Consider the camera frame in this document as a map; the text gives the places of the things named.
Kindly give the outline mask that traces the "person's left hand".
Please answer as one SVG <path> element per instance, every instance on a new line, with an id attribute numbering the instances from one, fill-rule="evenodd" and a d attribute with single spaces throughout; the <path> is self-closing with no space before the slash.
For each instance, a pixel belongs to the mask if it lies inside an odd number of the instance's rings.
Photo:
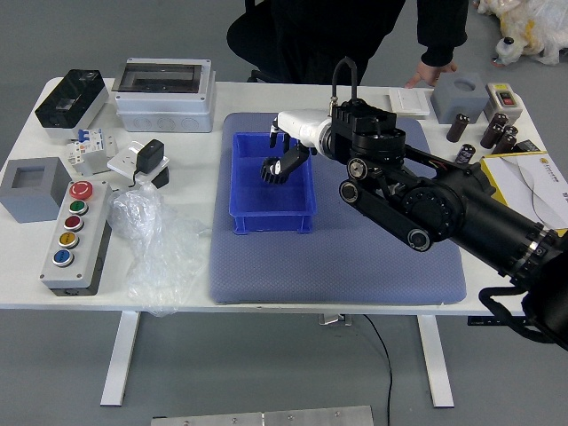
<path id="1" fill-rule="evenodd" d="M 441 67 L 433 67 L 420 62 L 417 65 L 414 74 L 406 82 L 405 88 L 412 89 L 420 82 L 426 83 L 430 87 L 434 87 L 442 74 L 453 73 L 456 72 L 457 69 L 457 64 L 454 61 L 451 61 L 450 63 Z"/>

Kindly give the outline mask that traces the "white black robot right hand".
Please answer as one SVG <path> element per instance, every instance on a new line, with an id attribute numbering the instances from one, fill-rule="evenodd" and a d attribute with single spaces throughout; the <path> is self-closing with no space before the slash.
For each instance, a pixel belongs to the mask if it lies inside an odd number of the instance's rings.
<path id="1" fill-rule="evenodd" d="M 263 162 L 261 176 L 272 184 L 283 184 L 289 175 L 308 160 L 311 154 L 325 154 L 329 140 L 331 117 L 317 109 L 283 111 L 272 121 L 270 148 L 276 147 L 282 134 L 283 156 L 269 157 Z"/>

